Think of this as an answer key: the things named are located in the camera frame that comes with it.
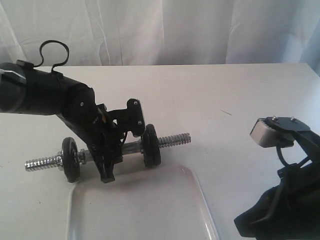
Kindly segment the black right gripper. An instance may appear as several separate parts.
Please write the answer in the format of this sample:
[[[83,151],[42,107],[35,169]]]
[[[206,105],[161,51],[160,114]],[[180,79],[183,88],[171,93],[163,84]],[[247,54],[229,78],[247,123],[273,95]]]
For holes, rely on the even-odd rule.
[[[288,165],[278,171],[280,183],[234,219],[242,237],[256,240],[320,238],[320,164]]]

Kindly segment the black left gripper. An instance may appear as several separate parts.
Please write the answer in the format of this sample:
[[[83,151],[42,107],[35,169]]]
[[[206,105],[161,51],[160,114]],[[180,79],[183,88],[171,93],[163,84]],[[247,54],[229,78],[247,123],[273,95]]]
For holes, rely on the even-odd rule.
[[[64,104],[59,118],[86,145],[104,184],[115,181],[114,165],[121,157],[121,137],[103,104]]]

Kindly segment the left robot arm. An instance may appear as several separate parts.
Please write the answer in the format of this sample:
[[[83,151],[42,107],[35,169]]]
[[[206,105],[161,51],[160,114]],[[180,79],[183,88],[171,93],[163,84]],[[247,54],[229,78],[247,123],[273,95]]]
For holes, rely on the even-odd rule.
[[[0,65],[0,111],[6,114],[57,116],[87,146],[103,183],[115,180],[115,161],[122,157],[122,137],[93,88],[30,62]]]

